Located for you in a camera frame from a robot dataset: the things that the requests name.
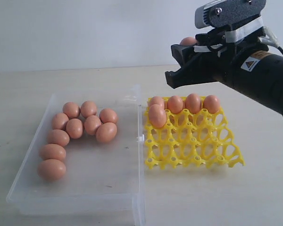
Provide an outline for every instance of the egg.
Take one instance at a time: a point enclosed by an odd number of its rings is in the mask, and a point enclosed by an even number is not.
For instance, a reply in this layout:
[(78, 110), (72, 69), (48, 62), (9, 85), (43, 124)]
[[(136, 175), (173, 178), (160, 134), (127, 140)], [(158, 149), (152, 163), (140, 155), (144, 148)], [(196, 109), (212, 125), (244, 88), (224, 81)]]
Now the egg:
[(85, 101), (81, 106), (81, 115), (88, 118), (91, 115), (96, 115), (98, 108), (93, 101)]
[(96, 131), (95, 138), (100, 143), (109, 143), (117, 135), (117, 126), (112, 122), (102, 124)]
[(81, 138), (84, 132), (83, 123), (79, 119), (71, 119), (66, 125), (66, 132), (72, 139)]
[(69, 141), (69, 135), (61, 129), (53, 129), (47, 135), (47, 142), (49, 144), (57, 144), (62, 147), (65, 147), (69, 144)]
[(69, 118), (65, 113), (58, 113), (51, 120), (51, 128), (65, 130), (68, 121)]
[(185, 108), (192, 114), (197, 114), (201, 110), (201, 98), (196, 93), (191, 93), (185, 100)]
[(56, 159), (47, 159), (38, 165), (39, 177), (46, 181), (60, 180), (66, 173), (66, 166), (63, 162)]
[(214, 95), (207, 96), (203, 101), (203, 108), (207, 109), (209, 113), (215, 114), (220, 109), (220, 100)]
[(179, 114), (183, 110), (183, 100), (179, 96), (171, 96), (167, 107), (173, 114)]
[(180, 45), (182, 46), (191, 46), (191, 45), (195, 45), (197, 43), (197, 40), (193, 37), (186, 37), (184, 39), (182, 39), (182, 41), (180, 42)]
[(162, 97), (152, 97), (151, 100), (148, 102), (148, 107), (152, 106), (152, 105), (159, 105), (162, 108), (165, 108), (165, 101)]
[(101, 126), (102, 122), (100, 118), (96, 115), (89, 116), (84, 122), (84, 128), (87, 134), (95, 135), (98, 128)]
[(39, 150), (39, 156), (43, 160), (56, 159), (59, 161), (64, 161), (66, 158), (66, 150), (60, 145), (48, 144), (48, 145), (44, 145)]
[(107, 122), (112, 122), (114, 124), (117, 123), (118, 121), (118, 115), (115, 111), (113, 111), (110, 108), (104, 108), (103, 110), (101, 110), (100, 112), (100, 120), (103, 123), (107, 123)]
[(63, 106), (63, 113), (65, 113), (69, 119), (74, 119), (80, 116), (80, 107), (74, 102), (67, 102)]
[(161, 128), (166, 124), (166, 112), (160, 105), (152, 105), (149, 108), (148, 117), (155, 128)]

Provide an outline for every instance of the white wall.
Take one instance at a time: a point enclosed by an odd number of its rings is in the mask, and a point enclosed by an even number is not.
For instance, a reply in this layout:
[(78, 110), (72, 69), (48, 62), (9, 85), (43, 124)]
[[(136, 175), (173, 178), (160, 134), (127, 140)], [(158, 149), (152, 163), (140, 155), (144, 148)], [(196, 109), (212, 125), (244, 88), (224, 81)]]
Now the white wall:
[[(170, 45), (208, 31), (194, 12), (210, 1), (0, 0), (0, 72), (176, 64)], [(283, 45), (283, 0), (263, 16)]]

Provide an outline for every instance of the table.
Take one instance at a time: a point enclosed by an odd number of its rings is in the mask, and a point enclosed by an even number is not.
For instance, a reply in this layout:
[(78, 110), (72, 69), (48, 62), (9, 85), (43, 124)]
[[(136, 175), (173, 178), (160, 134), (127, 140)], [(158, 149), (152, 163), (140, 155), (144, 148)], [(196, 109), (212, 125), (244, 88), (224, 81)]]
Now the table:
[[(148, 97), (196, 92), (221, 99), (245, 166), (145, 170), (147, 226), (283, 226), (283, 118), (220, 83), (171, 89), (175, 65), (0, 73), (0, 226), (66, 225), (61, 218), (25, 218), (6, 195), (53, 92), (63, 88), (140, 84)], [(86, 217), (78, 225), (115, 225)]]

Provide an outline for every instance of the egg tray slot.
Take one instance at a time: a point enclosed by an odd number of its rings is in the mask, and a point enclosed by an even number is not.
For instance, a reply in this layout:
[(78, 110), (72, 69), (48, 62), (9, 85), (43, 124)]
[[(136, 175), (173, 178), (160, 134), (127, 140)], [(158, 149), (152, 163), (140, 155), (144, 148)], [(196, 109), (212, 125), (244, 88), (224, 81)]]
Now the egg tray slot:
[(191, 164), (210, 168), (213, 164), (230, 168), (244, 159), (235, 143), (234, 134), (228, 129), (228, 121), (222, 107), (215, 114), (202, 108), (197, 114), (183, 109), (179, 114), (165, 110), (167, 122), (164, 127), (156, 129), (149, 121), (149, 108), (145, 111), (145, 145), (148, 148), (145, 164), (152, 169), (166, 165), (176, 168), (179, 165), (188, 167)]

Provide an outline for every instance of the transparent plastic box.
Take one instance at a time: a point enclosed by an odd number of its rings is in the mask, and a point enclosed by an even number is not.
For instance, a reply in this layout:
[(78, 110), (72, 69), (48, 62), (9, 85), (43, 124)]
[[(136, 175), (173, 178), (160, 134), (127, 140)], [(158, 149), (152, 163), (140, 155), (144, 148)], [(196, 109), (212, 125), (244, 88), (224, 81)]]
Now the transparent plastic box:
[[(64, 215), (97, 211), (132, 212), (134, 224), (145, 224), (142, 106), (138, 85), (128, 89), (61, 91), (52, 95), (23, 163), (7, 195), (25, 215)], [(96, 102), (98, 114), (114, 109), (119, 117), (117, 136), (99, 144), (94, 136), (71, 140), (66, 147), (66, 175), (54, 183), (37, 175), (41, 146), (47, 144), (51, 119), (63, 104)]]

